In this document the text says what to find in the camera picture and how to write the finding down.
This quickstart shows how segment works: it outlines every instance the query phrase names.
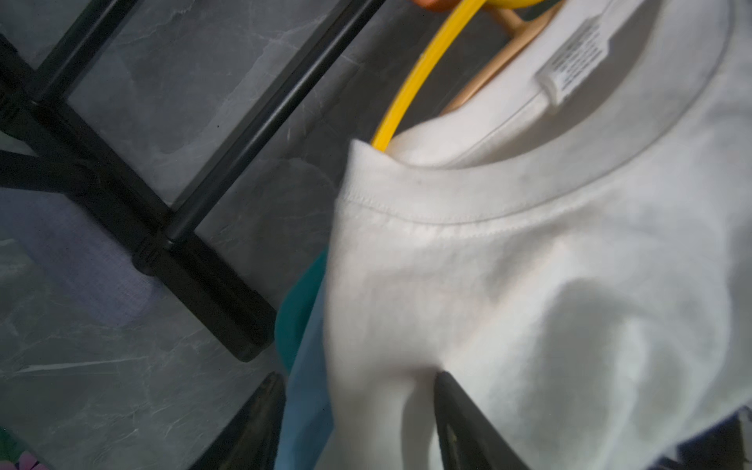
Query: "marble tile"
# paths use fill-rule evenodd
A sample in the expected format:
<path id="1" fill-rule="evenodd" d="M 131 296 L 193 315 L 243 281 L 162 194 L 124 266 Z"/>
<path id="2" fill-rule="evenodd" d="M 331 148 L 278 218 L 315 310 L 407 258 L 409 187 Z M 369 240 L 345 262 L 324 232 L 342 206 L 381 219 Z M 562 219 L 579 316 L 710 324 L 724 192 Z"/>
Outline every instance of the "marble tile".
<path id="1" fill-rule="evenodd" d="M 0 234 L 0 425 L 54 468 L 187 468 L 278 365 L 237 361 L 167 291 L 99 325 Z"/>
<path id="2" fill-rule="evenodd" d="M 0 2 L 0 32 L 38 65 L 85 4 Z M 177 206 L 334 5 L 140 2 L 69 101 Z M 200 225 L 273 305 L 326 246 L 350 140 L 371 137 L 442 19 L 387 0 Z M 402 128 L 435 116 L 504 41 L 474 19 Z M 137 323 L 100 326 L 0 240 L 0 424 L 59 470 L 186 468 L 277 367 L 273 350 L 235 361 L 169 292 Z"/>

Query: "wooden hanger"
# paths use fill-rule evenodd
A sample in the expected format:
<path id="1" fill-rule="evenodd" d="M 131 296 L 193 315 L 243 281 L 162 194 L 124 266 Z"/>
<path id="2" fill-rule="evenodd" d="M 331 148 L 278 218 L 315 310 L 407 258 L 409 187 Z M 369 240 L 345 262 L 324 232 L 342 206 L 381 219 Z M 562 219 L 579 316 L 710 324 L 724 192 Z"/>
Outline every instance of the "wooden hanger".
<path id="1" fill-rule="evenodd" d="M 523 21 L 514 11 L 506 8 L 490 8 L 490 13 L 494 19 L 502 25 L 507 33 L 512 37 L 509 44 L 496 54 L 488 64 L 465 85 L 454 99 L 447 105 L 441 114 L 450 113 L 460 106 L 464 105 L 475 93 L 486 86 L 504 67 L 514 59 L 517 54 L 532 42 L 541 31 L 548 26 L 556 12 L 564 5 L 564 0 L 546 10 L 543 14 L 532 21 Z"/>
<path id="2" fill-rule="evenodd" d="M 445 3 L 451 3 L 453 0 L 413 0 L 416 3 L 433 3 L 438 6 L 444 6 Z M 415 95 L 420 90 L 431 70 L 436 66 L 441 56 L 447 51 L 447 48 L 456 39 L 472 17 L 486 4 L 497 8 L 524 8 L 536 5 L 543 0 L 459 0 L 449 17 L 441 24 L 441 28 L 436 32 L 428 47 L 420 54 L 420 58 L 410 70 L 410 74 L 397 92 L 397 96 L 392 100 L 392 104 L 384 114 L 384 118 L 376 128 L 376 133 L 371 140 L 371 145 L 376 150 L 385 151 L 397 130 L 399 122 L 402 120 L 405 112 L 410 107 Z"/>

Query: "black metal rod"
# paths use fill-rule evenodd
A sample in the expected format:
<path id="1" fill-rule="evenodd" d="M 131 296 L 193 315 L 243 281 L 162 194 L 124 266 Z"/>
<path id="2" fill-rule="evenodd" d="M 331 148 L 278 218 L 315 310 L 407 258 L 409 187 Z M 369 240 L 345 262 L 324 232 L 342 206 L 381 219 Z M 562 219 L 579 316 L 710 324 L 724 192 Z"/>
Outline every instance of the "black metal rod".
<path id="1" fill-rule="evenodd" d="M 272 470 L 285 401 L 284 379 L 272 372 L 188 470 Z"/>
<path id="2" fill-rule="evenodd" d="M 384 0 L 350 0 L 330 16 L 277 79 L 281 85 L 260 99 L 254 118 L 165 227 L 168 247 L 182 243 L 282 126 Z"/>
<path id="3" fill-rule="evenodd" d="M 0 35 L 0 99 L 3 92 L 28 83 L 33 74 Z M 41 158 L 83 159 L 83 165 L 96 167 L 96 184 L 82 195 L 68 196 L 136 253 L 135 257 L 150 252 L 153 234 L 171 214 L 169 207 L 70 106 L 63 102 L 48 111 L 43 120 L 19 113 L 17 121 L 24 128 L 27 144 Z M 250 361 L 271 343 L 273 307 L 196 234 L 179 250 L 157 250 L 155 254 L 154 275 L 235 357 Z"/>
<path id="4" fill-rule="evenodd" d="M 76 163 L 0 150 L 0 187 L 81 194 L 95 181 L 93 171 Z"/>
<path id="5" fill-rule="evenodd" d="M 24 87 L 34 104 L 62 96 L 138 0 L 92 0 Z"/>

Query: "white fabric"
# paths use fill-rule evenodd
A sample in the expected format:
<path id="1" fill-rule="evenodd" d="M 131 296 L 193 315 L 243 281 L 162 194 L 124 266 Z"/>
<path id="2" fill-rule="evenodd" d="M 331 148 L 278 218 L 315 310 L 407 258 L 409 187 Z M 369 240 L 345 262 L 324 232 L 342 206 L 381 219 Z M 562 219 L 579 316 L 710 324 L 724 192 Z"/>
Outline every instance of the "white fabric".
<path id="1" fill-rule="evenodd" d="M 509 133 L 533 83 L 513 66 L 389 156 L 353 143 L 318 468 L 442 468 L 439 370 L 532 470 L 638 470 L 752 397 L 750 1 L 648 0 L 563 109 Z"/>

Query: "clothing tag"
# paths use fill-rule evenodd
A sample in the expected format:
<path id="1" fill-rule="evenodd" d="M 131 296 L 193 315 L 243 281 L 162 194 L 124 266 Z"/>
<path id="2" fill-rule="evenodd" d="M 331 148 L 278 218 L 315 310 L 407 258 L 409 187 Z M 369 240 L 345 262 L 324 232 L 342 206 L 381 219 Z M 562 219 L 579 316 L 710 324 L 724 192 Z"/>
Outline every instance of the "clothing tag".
<path id="1" fill-rule="evenodd" d="M 600 17 L 590 18 L 564 43 L 538 73 L 538 81 L 554 106 L 561 105 L 608 55 Z"/>

